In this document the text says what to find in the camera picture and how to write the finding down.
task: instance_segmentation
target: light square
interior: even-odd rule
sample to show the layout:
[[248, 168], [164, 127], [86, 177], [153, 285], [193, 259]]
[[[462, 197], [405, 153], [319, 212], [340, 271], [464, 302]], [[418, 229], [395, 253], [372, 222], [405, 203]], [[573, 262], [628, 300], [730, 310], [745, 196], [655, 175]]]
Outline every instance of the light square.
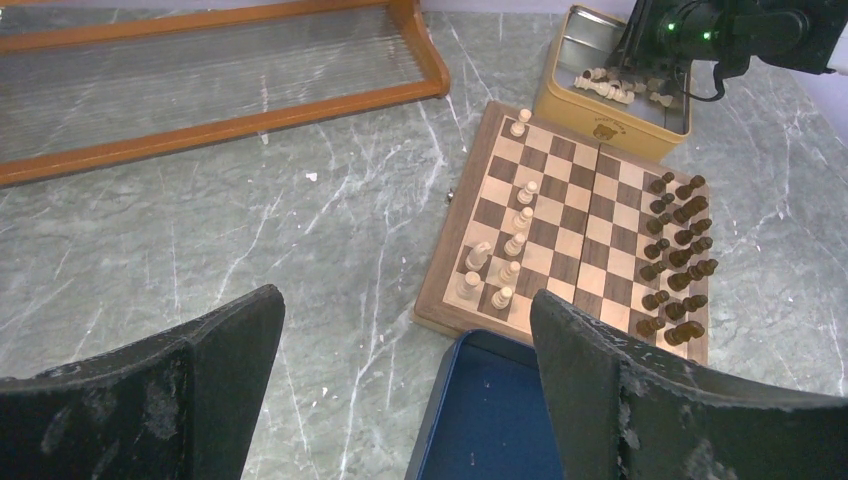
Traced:
[[574, 147], [574, 163], [589, 170], [594, 170], [598, 163], [598, 149], [592, 148], [582, 143], [575, 143]]
[[524, 145], [502, 136], [498, 136], [498, 139], [495, 140], [495, 147], [492, 149], [494, 155], [515, 163], [521, 161], [523, 151]]
[[622, 332], [630, 325], [630, 309], [605, 298], [601, 301], [600, 320]]
[[568, 185], [568, 190], [565, 191], [565, 204], [583, 212], [589, 211], [589, 200], [591, 199], [592, 192], [573, 183]]
[[536, 196], [536, 209], [533, 216], [548, 223], [559, 225], [562, 219], [562, 203], [543, 195]]
[[621, 169], [618, 173], [618, 179], [621, 183], [626, 183], [631, 187], [642, 190], [645, 182], [645, 169], [637, 167], [629, 162], [621, 162]]
[[583, 250], [583, 235], [560, 228], [557, 234], [556, 251], [571, 258], [579, 259]]
[[614, 273], [621, 278], [633, 278], [635, 268], [636, 257], [615, 248], [610, 249], [607, 271]]
[[524, 140], [524, 144], [547, 153], [551, 150], [553, 139], [553, 133], [533, 125], [528, 125], [527, 139]]
[[483, 177], [483, 187], [480, 189], [481, 197], [486, 200], [491, 200], [499, 205], [506, 205], [509, 202], [509, 196], [511, 194], [511, 184], [489, 175]]
[[569, 285], [561, 280], [557, 280], [556, 278], [549, 278], [548, 290], [566, 302], [574, 301], [574, 285]]
[[595, 175], [595, 187], [592, 190], [604, 198], [615, 201], [618, 198], [618, 181], [606, 175]]
[[612, 240], [612, 223], [590, 215], [586, 225], [586, 236], [603, 245], [609, 245]]
[[532, 242], [527, 242], [524, 244], [524, 260], [522, 260], [521, 266], [542, 275], [550, 275], [553, 259], [553, 250]]
[[635, 208], [630, 208], [623, 203], [615, 204], [612, 222], [631, 232], [639, 231], [639, 211]]
[[589, 265], [588, 263], [580, 263], [580, 275], [577, 277], [577, 288], [593, 293], [599, 297], [604, 296], [604, 284], [606, 283], [607, 272], [600, 268]]
[[545, 174], [563, 182], [568, 182], [568, 179], [571, 177], [571, 162], [553, 155], [548, 155], [548, 160], [545, 162]]

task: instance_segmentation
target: marble surface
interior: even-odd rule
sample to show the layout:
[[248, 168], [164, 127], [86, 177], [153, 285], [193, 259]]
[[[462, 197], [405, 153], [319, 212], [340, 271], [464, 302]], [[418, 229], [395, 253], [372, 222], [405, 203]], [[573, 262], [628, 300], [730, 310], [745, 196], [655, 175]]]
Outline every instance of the marble surface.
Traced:
[[[0, 376], [272, 283], [288, 314], [244, 478], [402, 477], [451, 344], [410, 320], [445, 193], [486, 103], [532, 104], [560, 18], [426, 20], [453, 76], [444, 99], [0, 190]], [[758, 62], [693, 123], [665, 163], [712, 186], [710, 366], [844, 395], [848, 149]]]

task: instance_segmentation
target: white chess piece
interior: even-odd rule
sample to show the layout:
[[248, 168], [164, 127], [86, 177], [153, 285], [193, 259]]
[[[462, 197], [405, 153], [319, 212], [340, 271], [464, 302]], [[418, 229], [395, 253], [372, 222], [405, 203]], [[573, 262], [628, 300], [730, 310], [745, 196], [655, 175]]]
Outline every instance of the white chess piece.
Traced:
[[518, 272], [521, 270], [521, 264], [518, 262], [509, 262], [498, 272], [498, 279], [503, 283], [510, 283]]
[[533, 209], [524, 207], [515, 217], [512, 218], [512, 226], [519, 232], [527, 230], [530, 226], [530, 220], [533, 220]]
[[524, 248], [524, 242], [526, 241], [526, 235], [521, 232], [516, 233], [504, 244], [504, 253], [506, 253], [510, 257], [518, 255], [519, 253], [521, 253], [521, 249]]
[[497, 310], [503, 310], [509, 305], [510, 300], [512, 300], [512, 289], [504, 287], [492, 295], [492, 306]]
[[477, 285], [480, 285], [480, 274], [477, 272], [468, 272], [462, 281], [457, 284], [456, 294], [459, 298], [468, 300], [474, 295]]
[[527, 205], [533, 201], [533, 195], [536, 195], [538, 192], [539, 184], [531, 180], [524, 185], [524, 188], [518, 191], [516, 200], [522, 205]]
[[533, 113], [530, 110], [522, 108], [521, 111], [518, 112], [518, 121], [509, 127], [509, 133], [516, 137], [524, 135], [525, 125], [530, 121], [531, 116], [533, 116]]
[[476, 272], [483, 268], [483, 264], [489, 259], [489, 252], [492, 250], [492, 244], [489, 242], [480, 242], [468, 252], [465, 257], [465, 267]]
[[671, 95], [660, 95], [657, 92], [652, 92], [651, 96], [648, 98], [650, 98], [651, 101], [657, 102], [666, 108], [670, 107], [672, 100], [674, 100], [674, 97]]

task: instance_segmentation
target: chessboard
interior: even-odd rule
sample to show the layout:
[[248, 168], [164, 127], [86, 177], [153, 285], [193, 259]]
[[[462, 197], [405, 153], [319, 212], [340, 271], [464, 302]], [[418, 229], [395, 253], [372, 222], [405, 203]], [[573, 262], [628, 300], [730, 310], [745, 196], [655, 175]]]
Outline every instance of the chessboard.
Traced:
[[[686, 222], [672, 216], [657, 233], [647, 227], [659, 217], [651, 204], [689, 184], [691, 177], [535, 117], [521, 122], [523, 132], [514, 135], [511, 127], [518, 120], [516, 109], [498, 102], [486, 107], [415, 304], [416, 322], [447, 334], [488, 329], [532, 344], [530, 305], [540, 289], [547, 289], [635, 338], [706, 365], [709, 306], [675, 320], [666, 306], [708, 293], [706, 277], [680, 291], [668, 288], [668, 280], [709, 258], [709, 250], [693, 254], [681, 267], [669, 259], [672, 252], [691, 246], [678, 244], [675, 234], [708, 218], [709, 209]], [[669, 173], [673, 179], [665, 190], [654, 193], [652, 184], [663, 176], [668, 180]], [[536, 192], [530, 197], [525, 190], [522, 201], [519, 192], [530, 182]], [[708, 200], [708, 186], [697, 188], [695, 196]], [[671, 215], [691, 200], [675, 195], [660, 213]], [[521, 226], [515, 218], [528, 207], [532, 217]], [[515, 244], [507, 243], [519, 232], [525, 241], [520, 252], [510, 255], [507, 250], [514, 254]], [[670, 246], [649, 257], [645, 248], [661, 239]], [[470, 269], [467, 259], [482, 244], [490, 247], [483, 252], [487, 256], [482, 266]], [[640, 272], [656, 262], [667, 268], [645, 280]], [[517, 271], [505, 273], [510, 264]], [[472, 270], [479, 283], [470, 287], [466, 275]], [[512, 293], [509, 303], [495, 308], [493, 297], [502, 290]], [[661, 290], [670, 298], [659, 308], [646, 309], [643, 298]], [[652, 318], [664, 325], [643, 336], [645, 330], [637, 325]], [[690, 322], [700, 324], [703, 334], [670, 345], [666, 331]]]

